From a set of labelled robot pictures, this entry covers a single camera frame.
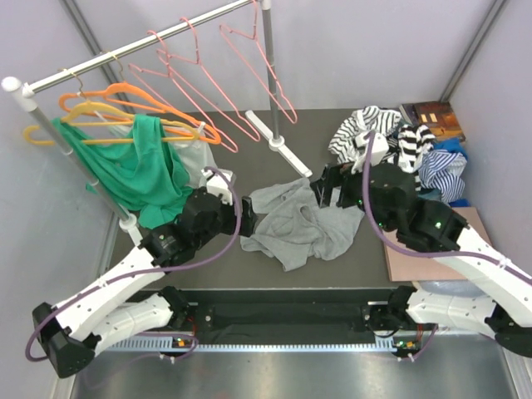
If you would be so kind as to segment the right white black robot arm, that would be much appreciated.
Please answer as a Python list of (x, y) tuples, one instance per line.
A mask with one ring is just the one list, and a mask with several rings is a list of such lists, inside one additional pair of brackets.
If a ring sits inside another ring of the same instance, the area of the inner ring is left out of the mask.
[(531, 277), (494, 249), (466, 218), (436, 200), (423, 199), (414, 179), (399, 167), (373, 166), (353, 174), (349, 165), (328, 165), (311, 183), (318, 205), (357, 206), (388, 247), (455, 270), (482, 294), (466, 298), (401, 286), (387, 304), (367, 315), (370, 328), (445, 326), (495, 340), (506, 350), (531, 355)]

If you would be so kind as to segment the grey tank top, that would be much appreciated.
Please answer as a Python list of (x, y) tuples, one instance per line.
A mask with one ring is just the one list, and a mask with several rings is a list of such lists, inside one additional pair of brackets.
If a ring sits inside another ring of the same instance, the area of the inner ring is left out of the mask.
[(364, 217), (357, 207), (319, 207), (307, 178), (255, 190), (250, 198), (263, 218), (250, 237), (240, 239), (241, 248), (276, 258), (285, 272), (310, 257), (330, 261), (344, 254)]

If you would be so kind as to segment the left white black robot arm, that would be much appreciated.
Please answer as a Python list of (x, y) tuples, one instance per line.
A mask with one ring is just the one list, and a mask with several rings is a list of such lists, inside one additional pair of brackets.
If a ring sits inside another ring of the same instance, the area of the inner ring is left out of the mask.
[(220, 258), (195, 255), (219, 234), (232, 241), (254, 232), (253, 200), (225, 202), (205, 187), (194, 190), (175, 220), (152, 229), (115, 267), (62, 302), (43, 302), (32, 310), (38, 342), (60, 378), (71, 377), (108, 347), (154, 328), (180, 329), (188, 303), (176, 288), (164, 287), (139, 303), (129, 298), (166, 275), (191, 270)]

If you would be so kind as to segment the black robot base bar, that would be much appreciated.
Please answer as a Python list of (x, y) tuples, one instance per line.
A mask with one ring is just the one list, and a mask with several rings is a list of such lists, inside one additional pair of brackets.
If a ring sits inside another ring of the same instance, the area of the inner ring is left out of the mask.
[(370, 343), (398, 322), (389, 288), (186, 289), (203, 344)]

